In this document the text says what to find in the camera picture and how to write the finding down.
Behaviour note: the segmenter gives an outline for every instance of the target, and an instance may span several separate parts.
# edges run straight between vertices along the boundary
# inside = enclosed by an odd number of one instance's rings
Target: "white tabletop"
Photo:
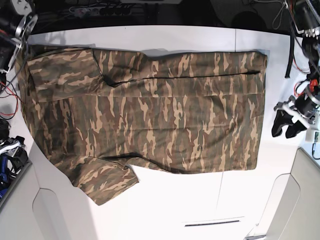
[[[284,135],[271,136],[276,116],[274,106],[293,95],[294,84],[305,79],[294,68],[291,78],[285,79],[289,36],[230,28],[150,25],[52,32],[31,36],[29,42],[142,51],[149,56],[249,50],[268,55],[264,119],[255,170],[175,175],[133,166],[140,183],[101,206],[73,187],[67,177],[45,159],[34,144],[19,111],[10,121],[10,134],[26,138],[25,144],[39,186],[56,194],[73,239],[152,237],[160,240],[194,239],[196,236],[212,239],[215,236],[217,239],[242,240],[259,223],[275,180],[291,172],[297,148],[304,144],[305,133],[292,139],[286,139]],[[307,68],[308,61],[297,44],[294,52],[297,64]],[[10,112],[14,108],[14,97],[1,100],[0,111]],[[278,204],[279,201],[273,203],[270,219]],[[226,231],[221,227],[207,227],[205,230],[184,228],[185,222],[237,217],[243,217],[243,220],[241,225],[231,227],[233,230]]]

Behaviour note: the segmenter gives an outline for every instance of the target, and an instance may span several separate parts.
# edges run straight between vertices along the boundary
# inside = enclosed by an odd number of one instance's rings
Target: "camouflage shirt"
[[[130,165],[175,174],[256,167],[265,55],[31,48],[18,78],[25,122],[98,205],[138,183]]]

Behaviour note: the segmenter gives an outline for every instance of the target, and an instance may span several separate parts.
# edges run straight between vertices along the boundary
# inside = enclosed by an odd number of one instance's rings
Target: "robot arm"
[[[11,70],[37,20],[31,0],[0,0],[0,73]]]
[[[292,25],[298,34],[302,34],[302,45],[297,40],[292,27],[291,32],[301,47],[303,54],[309,59],[310,73],[306,76],[309,84],[297,99],[291,96],[288,101],[279,102],[274,110],[277,111],[272,128],[272,136],[282,134],[282,127],[288,126],[285,136],[287,139],[307,130],[306,141],[317,142],[320,132],[320,1],[318,0],[288,0],[286,2]]]

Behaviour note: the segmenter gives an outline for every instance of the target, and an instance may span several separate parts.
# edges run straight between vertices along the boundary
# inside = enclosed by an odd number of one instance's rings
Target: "red wire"
[[[15,115],[17,112],[18,112],[18,96],[14,94],[14,92],[7,87],[7,89],[9,90],[9,92],[12,94],[12,96],[15,96],[15,99],[16,99],[16,106],[15,106],[15,112],[14,113],[3,113],[3,112],[0,112],[0,114],[4,115],[4,116],[12,116],[12,115]]]
[[[0,29],[0,33],[3,33],[5,35],[8,35],[5,31],[3,31],[2,29]]]
[[[304,94],[304,91],[302,91],[301,93],[297,93],[297,85],[298,84],[300,84],[301,82],[299,81],[299,82],[297,82],[295,85],[294,85],[294,88],[293,88],[293,93],[294,93],[294,96],[295,97],[299,97],[299,96],[301,96],[302,94]]]
[[[300,72],[302,72],[303,74],[306,74],[306,73],[307,73],[307,72],[303,71],[300,67],[298,67],[295,59],[293,59],[293,63],[294,63],[294,65],[295,65],[295,67],[296,67]]]

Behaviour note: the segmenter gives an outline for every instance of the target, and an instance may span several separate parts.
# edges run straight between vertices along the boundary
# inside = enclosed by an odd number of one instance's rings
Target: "wire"
[[[10,124],[5,119],[0,119],[0,145],[9,137]]]
[[[21,73],[21,71],[25,68],[25,65],[27,63],[27,58],[28,58],[28,52],[29,52],[29,45],[28,42],[25,41],[25,54],[24,54],[24,58],[23,58],[23,62],[22,65],[19,69],[19,71],[16,72],[16,74],[14,75],[14,77],[8,81],[9,83],[7,85],[4,85],[4,88],[0,91],[0,95],[7,89],[7,87],[9,85],[12,85],[12,82],[16,79],[16,77]]]
[[[316,143],[312,144],[312,157],[314,160],[320,160],[320,157],[315,157],[315,151],[316,151]]]
[[[241,2],[242,2],[242,5],[243,5],[243,6],[248,6],[248,5],[249,5],[250,8],[252,8],[252,10],[255,12],[255,14],[259,15],[257,9],[255,9],[255,8],[252,6],[252,1],[249,2],[248,4],[245,4],[245,3],[244,3],[244,0],[241,0]]]
[[[281,4],[281,8],[279,10],[279,12],[276,14],[276,16],[274,17],[273,21],[272,21],[272,28],[274,30],[278,30],[281,26],[281,22],[282,22],[282,15],[284,13],[284,9],[286,7],[286,4],[284,1],[281,0],[271,0],[271,1],[261,1],[261,0],[252,0],[251,2],[256,2],[256,3],[261,3],[261,4],[270,4],[270,3],[279,3]],[[277,26],[275,26],[276,20],[279,18],[279,24]]]
[[[302,94],[304,94],[304,91],[302,91],[301,93],[298,93],[298,88],[305,82],[308,82],[309,79],[306,79],[306,80],[303,80],[303,81],[299,81],[297,82],[294,87],[293,87],[293,93],[294,93],[294,96],[297,98],[299,96],[301,96]]]
[[[314,68],[314,69],[316,70],[316,72],[320,75],[320,70],[319,70],[319,68],[318,68],[318,65],[315,64],[315,62],[312,60],[312,58],[310,57],[310,55],[309,55],[307,52],[305,52],[304,49],[302,48],[300,42],[298,41],[298,38],[297,38],[297,36],[296,36],[296,33],[295,33],[295,31],[294,31],[294,29],[293,29],[293,27],[292,27],[292,24],[290,24],[290,30],[292,31],[293,36],[294,36],[294,39],[295,39],[296,43],[299,45],[299,47],[301,48],[303,54],[309,59],[309,62],[312,64],[313,68]]]
[[[21,98],[18,96],[17,91],[16,91],[16,89],[15,89],[15,87],[14,87],[14,85],[13,85],[12,83],[11,83],[11,87],[12,87],[12,89],[13,89],[13,91],[14,91],[14,95],[19,99],[20,103],[25,104],[25,103],[21,100]]]
[[[294,3],[293,3],[293,0],[289,0],[289,11],[292,12],[292,10],[294,9]]]
[[[280,8],[278,14],[274,17],[274,19],[273,19],[273,21],[272,21],[272,28],[273,28],[274,30],[278,30],[278,29],[280,28],[280,26],[281,26],[282,15],[283,15],[283,13],[284,13],[284,8],[285,8],[285,6],[286,6],[286,5],[283,4],[283,6]],[[279,24],[278,24],[277,27],[275,27],[275,22],[276,22],[277,18],[279,17],[279,15],[280,15]]]
[[[11,94],[8,94],[7,96],[0,96],[0,99],[5,99],[5,98],[10,97],[10,96],[11,96]]]
[[[9,118],[9,119],[3,118],[2,116],[0,116],[0,117],[1,117],[2,119],[4,119],[4,120],[10,120],[10,119],[12,119],[12,118],[16,115],[16,113],[18,112],[18,107],[19,107],[17,94],[14,94],[14,92],[13,92],[10,88],[8,88],[8,90],[9,90],[9,92],[11,92],[12,96],[15,97],[15,99],[16,99],[16,105],[15,105],[15,112],[14,112],[14,113],[8,113],[8,114],[7,114],[7,113],[0,112],[0,114],[2,114],[2,115],[4,115],[4,116],[11,116],[11,118]]]
[[[65,18],[67,18],[67,17],[69,17],[69,16],[71,16],[71,15],[74,15],[74,13],[70,13],[70,14],[65,15],[65,16],[63,16],[63,17],[60,17],[60,18],[58,18],[58,19],[56,19],[56,20],[54,20],[54,21],[52,21],[52,22],[49,22],[48,24],[44,25],[43,27],[40,27],[39,29],[37,29],[36,32],[33,32],[32,34],[38,34],[39,31],[45,29],[46,27],[50,26],[51,24],[54,24],[54,23],[56,23],[56,22],[58,22],[58,21],[60,21],[60,20],[63,20],[63,19],[65,19]]]
[[[310,8],[312,14],[314,15],[315,19],[318,21],[318,23],[320,24],[320,16],[318,15],[317,11],[315,10],[314,6],[312,5],[310,0],[305,0],[306,4],[308,5],[308,7]]]
[[[295,65],[295,67],[296,67],[296,69],[297,70],[299,70],[301,73],[303,73],[303,74],[310,74],[310,69],[301,69],[300,67],[298,67],[298,65],[297,65],[297,63],[296,63],[296,58],[295,58],[295,56],[293,56],[293,63],[294,63],[294,65]]]

